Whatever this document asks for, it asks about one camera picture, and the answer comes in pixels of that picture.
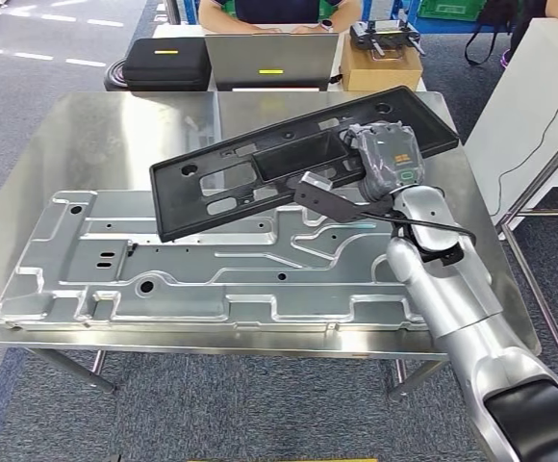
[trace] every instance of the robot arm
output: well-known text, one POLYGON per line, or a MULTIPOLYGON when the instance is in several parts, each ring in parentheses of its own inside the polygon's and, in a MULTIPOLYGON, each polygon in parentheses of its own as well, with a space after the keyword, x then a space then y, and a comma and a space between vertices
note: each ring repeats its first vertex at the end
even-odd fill
POLYGON ((346 142, 359 148, 368 170, 365 182, 369 184, 363 183, 361 191, 369 200, 376 195, 375 202, 353 204, 331 193, 328 180, 311 173, 303 177, 295 199, 340 222, 392 221, 389 264, 417 305, 436 344, 448 354, 488 456, 558 462, 558 376, 508 325, 491 288, 491 275, 468 232, 454 222, 442 192, 420 185, 424 163, 417 146, 412 149, 405 136, 406 129, 374 124, 346 136, 346 142), (406 169, 414 174, 401 174, 406 169))

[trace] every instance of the cardboard box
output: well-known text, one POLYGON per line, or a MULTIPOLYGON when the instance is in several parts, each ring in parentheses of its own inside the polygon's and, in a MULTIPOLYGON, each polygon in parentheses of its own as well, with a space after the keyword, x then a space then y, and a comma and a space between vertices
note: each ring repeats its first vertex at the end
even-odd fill
POLYGON ((409 46, 404 47, 401 59, 374 61, 370 51, 355 48, 348 36, 343 47, 340 72, 346 91, 380 91, 399 85, 415 90, 422 76, 422 63, 409 46))

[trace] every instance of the person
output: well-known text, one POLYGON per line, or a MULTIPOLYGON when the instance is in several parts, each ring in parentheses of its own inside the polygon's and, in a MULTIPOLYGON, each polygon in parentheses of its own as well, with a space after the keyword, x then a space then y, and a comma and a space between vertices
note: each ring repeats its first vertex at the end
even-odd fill
POLYGON ((512 59, 534 17, 556 17, 558 19, 558 0, 525 0, 516 27, 512 33, 510 50, 501 56, 501 66, 506 68, 512 59))
POLYGON ((255 34, 282 32, 256 24, 317 24, 300 25, 293 34, 343 32, 360 19, 360 0, 233 0, 236 17, 221 9, 230 0, 201 0, 200 24, 220 34, 255 34), (319 21, 319 2, 337 7, 330 18, 319 21))

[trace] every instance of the white cabinet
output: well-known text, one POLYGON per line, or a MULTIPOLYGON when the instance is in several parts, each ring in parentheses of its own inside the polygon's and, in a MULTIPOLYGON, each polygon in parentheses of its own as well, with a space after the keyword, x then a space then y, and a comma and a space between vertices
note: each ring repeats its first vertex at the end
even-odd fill
MULTIPOLYGON (((557 151, 558 116, 531 158, 503 178, 499 203, 499 175, 528 157, 557 108, 558 19, 534 19, 465 145, 494 223, 557 151)), ((534 206, 556 186, 558 170, 528 206, 534 206)))

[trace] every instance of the stamped metal sheet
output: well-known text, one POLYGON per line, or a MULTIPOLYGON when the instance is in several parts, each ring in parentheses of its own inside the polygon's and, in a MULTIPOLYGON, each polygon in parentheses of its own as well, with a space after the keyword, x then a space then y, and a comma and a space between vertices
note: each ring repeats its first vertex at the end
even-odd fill
POLYGON ((337 224, 288 205, 162 244, 150 192, 58 192, 2 295, 0 324, 426 330, 386 261, 390 233, 387 223, 337 224))

